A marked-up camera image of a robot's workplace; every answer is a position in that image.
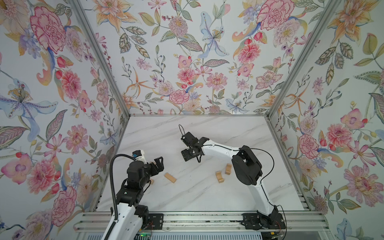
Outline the wood arch block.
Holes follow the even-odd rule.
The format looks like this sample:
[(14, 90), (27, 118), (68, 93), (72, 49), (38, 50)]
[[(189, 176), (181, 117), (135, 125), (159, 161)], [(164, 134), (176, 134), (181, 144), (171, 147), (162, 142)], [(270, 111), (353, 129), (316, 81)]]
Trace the wood arch block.
[(232, 173), (232, 165), (231, 164), (227, 164), (226, 165), (226, 169), (225, 169), (225, 174), (226, 175), (230, 175)]
[(225, 179), (222, 176), (222, 172), (221, 171), (215, 172), (215, 175), (216, 175), (216, 178), (217, 178), (219, 183), (223, 183), (225, 181)]

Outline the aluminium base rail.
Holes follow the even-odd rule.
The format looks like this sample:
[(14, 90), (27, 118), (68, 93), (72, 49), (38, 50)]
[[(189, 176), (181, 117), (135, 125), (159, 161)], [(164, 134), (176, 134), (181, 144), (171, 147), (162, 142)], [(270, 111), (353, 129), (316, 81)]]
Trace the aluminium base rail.
[[(243, 212), (151, 212), (150, 220), (155, 224), (148, 230), (157, 232), (249, 232), (250, 222)], [(111, 219), (109, 212), (83, 214), (74, 225), (76, 232), (104, 232)], [(270, 231), (328, 232), (329, 225), (319, 212), (287, 211), (272, 225)]]

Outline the wood arch block far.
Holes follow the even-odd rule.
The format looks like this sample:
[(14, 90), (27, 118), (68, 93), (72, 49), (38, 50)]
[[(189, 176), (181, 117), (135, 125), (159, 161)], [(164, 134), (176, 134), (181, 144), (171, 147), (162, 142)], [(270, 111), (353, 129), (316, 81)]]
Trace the wood arch block far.
[(227, 164), (226, 165), (226, 169), (225, 169), (225, 174), (226, 175), (230, 175), (232, 173), (232, 165), (231, 164)]

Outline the wood arch block near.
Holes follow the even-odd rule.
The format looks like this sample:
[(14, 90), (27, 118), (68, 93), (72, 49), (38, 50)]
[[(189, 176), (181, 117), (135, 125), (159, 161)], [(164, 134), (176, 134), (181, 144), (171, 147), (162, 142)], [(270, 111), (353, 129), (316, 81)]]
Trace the wood arch block near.
[(215, 175), (216, 175), (216, 178), (217, 178), (219, 183), (223, 183), (225, 181), (225, 179), (222, 176), (222, 172), (221, 171), (215, 172)]

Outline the aluminium corner post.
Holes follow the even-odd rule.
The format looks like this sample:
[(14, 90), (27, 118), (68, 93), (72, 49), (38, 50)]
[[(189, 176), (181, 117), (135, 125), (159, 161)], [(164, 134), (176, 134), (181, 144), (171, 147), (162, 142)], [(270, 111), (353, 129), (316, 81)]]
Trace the aluminium corner post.
[(292, 70), (290, 71), (283, 87), (281, 88), (280, 93), (277, 95), (276, 100), (274, 101), (274, 104), (270, 108), (268, 114), (265, 115), (267, 120), (271, 120), (272, 117), (278, 112), (278, 108), (280, 107), (281, 103), (283, 102), (287, 92), (289, 91), (291, 85), (295, 81), (297, 75), (300, 73), (301, 68), (304, 66), (306, 60), (308, 59), (311, 52), (314, 50), (320, 36), (324, 32), (324, 30), (327, 27), (328, 22), (331, 20), (331, 17), (334, 15), (335, 10), (337, 10), (340, 3), (336, 0), (328, 1), (327, 5), (325, 6), (322, 15), (320, 16), (319, 20), (317, 21), (313, 31), (312, 35), (305, 44), (303, 50), (301, 51), (297, 62), (294, 64)]
[(115, 78), (114, 78), (113, 73), (112, 73), (112, 70), (109, 67), (108, 62), (104, 57), (102, 48), (100, 47), (99, 42), (97, 40), (97, 37), (96, 37), (96, 35), (92, 29), (92, 26), (91, 26), (87, 16), (86, 16), (85, 10), (82, 8), (80, 1), (69, 0), (69, 4), (70, 4), (72, 10), (74, 11), (74, 13), (77, 17), (77, 20), (79, 21), (81, 27), (85, 31), (86, 38), (87, 38), (87, 40), (91, 46), (91, 49), (95, 53), (95, 58), (99, 64), (99, 66), (101, 67), (103, 73), (106, 76), (107, 82), (110, 84), (110, 86), (112, 88), (112, 92), (114, 93), (114, 95), (116, 97), (116, 100), (120, 106), (120, 110), (122, 111), (124, 116), (127, 119), (129, 119), (131, 115), (130, 115), (129, 110), (126, 106), (126, 103), (123, 99), (123, 95), (120, 93), (120, 91), (118, 89), (117, 83), (116, 83)]

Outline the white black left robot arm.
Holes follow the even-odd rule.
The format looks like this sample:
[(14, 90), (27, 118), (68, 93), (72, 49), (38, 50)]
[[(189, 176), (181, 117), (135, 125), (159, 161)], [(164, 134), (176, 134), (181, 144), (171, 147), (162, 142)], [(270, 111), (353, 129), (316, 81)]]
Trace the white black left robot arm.
[[(115, 191), (113, 165), (117, 158), (132, 160), (127, 168), (127, 178), (121, 188)], [(164, 170), (163, 157), (156, 158), (153, 163), (144, 163), (138, 158), (126, 154), (117, 154), (111, 159), (110, 184), (113, 201), (113, 213), (103, 240), (133, 240), (141, 230), (152, 230), (158, 223), (150, 218), (149, 208), (140, 205), (140, 201), (149, 186), (151, 177)]]

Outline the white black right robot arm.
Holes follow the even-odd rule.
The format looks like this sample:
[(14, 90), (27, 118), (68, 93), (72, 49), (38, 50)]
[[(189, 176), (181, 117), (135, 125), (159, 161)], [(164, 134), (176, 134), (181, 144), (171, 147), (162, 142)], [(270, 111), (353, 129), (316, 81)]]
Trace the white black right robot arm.
[(262, 164), (250, 147), (245, 145), (240, 148), (224, 146), (209, 138), (197, 139), (190, 132), (183, 134), (181, 140), (187, 147), (181, 151), (186, 162), (194, 158), (201, 162), (203, 156), (230, 160), (237, 179), (249, 187), (257, 204), (259, 218), (269, 225), (278, 220), (279, 210), (270, 202), (269, 195), (264, 189)]

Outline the aluminium corner post left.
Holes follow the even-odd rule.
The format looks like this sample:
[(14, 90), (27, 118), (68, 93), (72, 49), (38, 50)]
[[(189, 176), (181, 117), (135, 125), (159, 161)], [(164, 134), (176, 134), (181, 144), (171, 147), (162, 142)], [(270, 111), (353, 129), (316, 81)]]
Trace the aluminium corner post left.
[(112, 70), (109, 67), (108, 62), (104, 57), (102, 48), (100, 47), (99, 42), (97, 40), (97, 37), (96, 37), (96, 35), (92, 29), (92, 26), (91, 26), (87, 16), (86, 16), (85, 10), (82, 8), (80, 1), (69, 0), (69, 4), (70, 4), (72, 10), (74, 11), (74, 13), (77, 17), (77, 20), (79, 21), (81, 27), (85, 31), (86, 38), (87, 38), (87, 40), (91, 46), (91, 49), (95, 53), (95, 58), (99, 64), (99, 66), (101, 67), (103, 73), (106, 76), (107, 82), (110, 84), (110, 86), (112, 88), (112, 92), (114, 93), (114, 95), (116, 97), (116, 100), (120, 106), (120, 110), (122, 111), (124, 116), (127, 119), (129, 119), (131, 115), (130, 115), (129, 110), (126, 106), (126, 103), (123, 99), (123, 95), (120, 93), (120, 91), (118, 89), (117, 83), (116, 83), (115, 78), (114, 78), (113, 73), (112, 73)]

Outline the plain flat wood block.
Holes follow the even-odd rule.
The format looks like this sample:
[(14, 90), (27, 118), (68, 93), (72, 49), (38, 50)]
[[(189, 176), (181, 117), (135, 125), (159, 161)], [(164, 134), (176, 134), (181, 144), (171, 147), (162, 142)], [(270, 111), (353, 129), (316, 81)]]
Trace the plain flat wood block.
[(173, 177), (171, 174), (169, 174), (169, 173), (165, 173), (164, 174), (164, 177), (166, 178), (166, 179), (168, 179), (170, 182), (172, 182), (172, 183), (175, 183), (176, 181), (177, 181), (177, 179), (175, 178), (175, 177)]

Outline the aluminium corner post right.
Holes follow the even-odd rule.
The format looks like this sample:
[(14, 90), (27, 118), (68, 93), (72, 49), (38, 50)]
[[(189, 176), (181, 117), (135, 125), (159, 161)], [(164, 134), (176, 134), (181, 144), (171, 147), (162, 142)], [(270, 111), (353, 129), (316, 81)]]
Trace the aluminium corner post right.
[(268, 114), (265, 115), (267, 120), (271, 120), (272, 117), (278, 112), (278, 108), (280, 107), (281, 103), (283, 102), (287, 92), (289, 91), (291, 85), (295, 81), (297, 75), (300, 73), (301, 68), (304, 66), (306, 60), (308, 59), (311, 52), (314, 50), (320, 36), (324, 32), (324, 30), (327, 27), (328, 22), (331, 20), (331, 17), (334, 15), (335, 10), (337, 10), (340, 3), (336, 0), (328, 1), (327, 5), (325, 6), (322, 15), (320, 16), (319, 20), (317, 21), (313, 31), (312, 35), (305, 44), (303, 50), (301, 51), (297, 62), (294, 64), (292, 70), (290, 71), (283, 87), (281, 88), (280, 93), (277, 95), (276, 100), (274, 101), (274, 104), (270, 108)]

